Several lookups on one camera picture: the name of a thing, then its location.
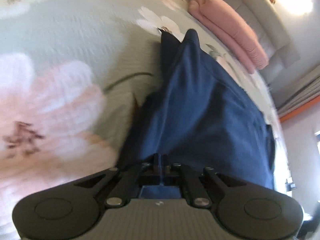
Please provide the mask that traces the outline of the navy striped zip hoodie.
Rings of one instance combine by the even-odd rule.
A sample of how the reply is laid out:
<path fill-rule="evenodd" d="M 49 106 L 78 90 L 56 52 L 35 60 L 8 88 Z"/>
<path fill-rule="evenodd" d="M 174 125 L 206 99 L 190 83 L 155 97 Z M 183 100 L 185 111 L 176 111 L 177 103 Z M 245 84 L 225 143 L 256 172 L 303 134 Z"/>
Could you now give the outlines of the navy striped zip hoodie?
<path fill-rule="evenodd" d="M 126 168 L 167 155 L 196 171 L 217 171 L 274 188 L 272 127 L 247 93 L 205 53 L 195 30 L 161 35 L 163 83 L 149 94 L 117 162 Z"/>

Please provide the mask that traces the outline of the beige padded headboard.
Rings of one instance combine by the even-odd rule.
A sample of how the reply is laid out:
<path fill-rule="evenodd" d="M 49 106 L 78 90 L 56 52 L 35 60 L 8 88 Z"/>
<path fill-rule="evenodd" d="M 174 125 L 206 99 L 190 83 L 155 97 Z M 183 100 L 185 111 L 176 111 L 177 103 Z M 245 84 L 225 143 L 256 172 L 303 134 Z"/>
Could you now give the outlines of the beige padded headboard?
<path fill-rule="evenodd" d="M 260 71 L 267 84 L 300 59 L 279 14 L 269 0 L 223 0 L 255 31 L 270 63 Z"/>

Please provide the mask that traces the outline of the folded pink blanket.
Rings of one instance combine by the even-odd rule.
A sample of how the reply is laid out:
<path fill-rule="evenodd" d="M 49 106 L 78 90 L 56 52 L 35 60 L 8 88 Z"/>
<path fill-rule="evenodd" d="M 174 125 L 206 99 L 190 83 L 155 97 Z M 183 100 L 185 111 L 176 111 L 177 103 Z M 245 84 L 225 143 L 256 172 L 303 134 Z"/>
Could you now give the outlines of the folded pink blanket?
<path fill-rule="evenodd" d="M 225 1 L 189 0 L 188 12 L 235 55 L 249 74 L 269 64 L 253 29 Z"/>

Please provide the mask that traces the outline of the floral green bedspread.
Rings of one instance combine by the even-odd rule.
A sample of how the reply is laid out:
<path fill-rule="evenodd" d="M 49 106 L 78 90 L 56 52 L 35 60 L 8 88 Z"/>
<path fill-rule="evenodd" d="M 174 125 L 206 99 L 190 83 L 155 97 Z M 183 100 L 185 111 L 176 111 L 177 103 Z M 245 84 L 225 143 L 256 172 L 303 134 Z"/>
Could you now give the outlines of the floral green bedspread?
<path fill-rule="evenodd" d="M 161 31 L 201 48 L 260 108 L 287 167 L 267 85 L 187 11 L 188 0 L 1 0 L 1 239 L 23 197 L 114 165 L 134 107 L 161 83 Z"/>

